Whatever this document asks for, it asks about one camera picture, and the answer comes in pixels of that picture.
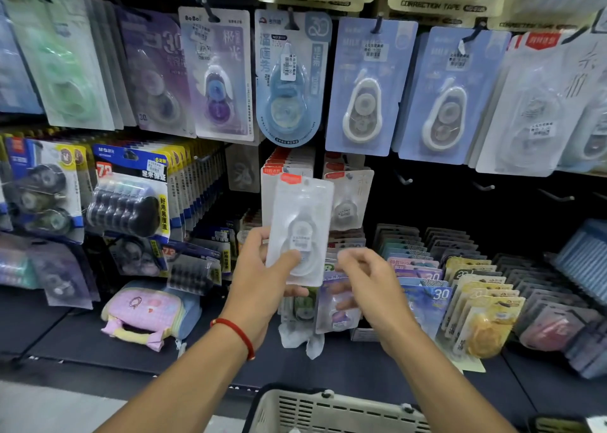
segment person's right arm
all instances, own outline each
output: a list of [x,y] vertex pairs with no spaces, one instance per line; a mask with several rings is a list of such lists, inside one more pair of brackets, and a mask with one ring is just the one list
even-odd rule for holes
[[411,385],[433,433],[516,433],[415,321],[391,266],[367,248],[343,250],[338,268],[350,278],[355,302],[384,350]]

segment person's left hand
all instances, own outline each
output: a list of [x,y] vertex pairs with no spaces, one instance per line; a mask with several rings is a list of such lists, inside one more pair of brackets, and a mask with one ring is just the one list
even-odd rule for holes
[[269,226],[254,228],[240,250],[232,275],[232,286],[221,318],[241,328],[257,350],[268,330],[269,320],[276,313],[282,297],[307,297],[305,287],[286,285],[286,278],[301,260],[297,250],[283,253],[272,267],[264,263]]

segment hand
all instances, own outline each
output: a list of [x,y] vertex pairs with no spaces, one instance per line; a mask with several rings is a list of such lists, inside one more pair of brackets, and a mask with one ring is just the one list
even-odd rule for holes
[[220,315],[241,328],[255,350],[263,342],[280,299],[283,296],[307,297],[310,293],[305,287],[286,285],[286,278],[301,260],[299,251],[287,251],[272,267],[265,267],[268,245],[262,245],[262,241],[268,237],[269,226],[249,232],[236,262],[228,300]]
[[331,292],[354,293],[353,299],[338,304],[338,310],[359,307],[377,332],[383,349],[392,355],[392,339],[411,323],[417,325],[394,269],[368,248],[340,251],[336,269],[345,272],[350,283],[336,284]]

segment person's left arm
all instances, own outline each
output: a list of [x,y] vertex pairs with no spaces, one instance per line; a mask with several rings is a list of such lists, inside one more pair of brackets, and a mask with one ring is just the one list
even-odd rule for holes
[[[239,255],[221,318],[235,323],[255,350],[284,295],[307,296],[301,287],[286,287],[299,263],[298,251],[284,253],[264,266],[269,227],[251,230]],[[170,368],[101,425],[96,433],[200,433],[204,431],[228,385],[246,362],[247,346],[227,325],[217,323]]]

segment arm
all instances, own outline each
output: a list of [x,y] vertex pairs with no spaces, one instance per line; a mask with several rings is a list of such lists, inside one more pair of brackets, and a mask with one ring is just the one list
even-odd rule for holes
[[367,248],[341,251],[356,303],[415,394],[434,433],[516,430],[452,365],[415,321],[394,270]]
[[[263,342],[281,297],[307,296],[308,290],[286,287],[299,263],[298,251],[284,253],[265,268],[269,227],[251,230],[239,255],[221,317],[241,328],[255,350]],[[216,324],[170,368],[125,404],[96,433],[200,433],[204,431],[228,385],[247,360],[247,346],[228,326]]]

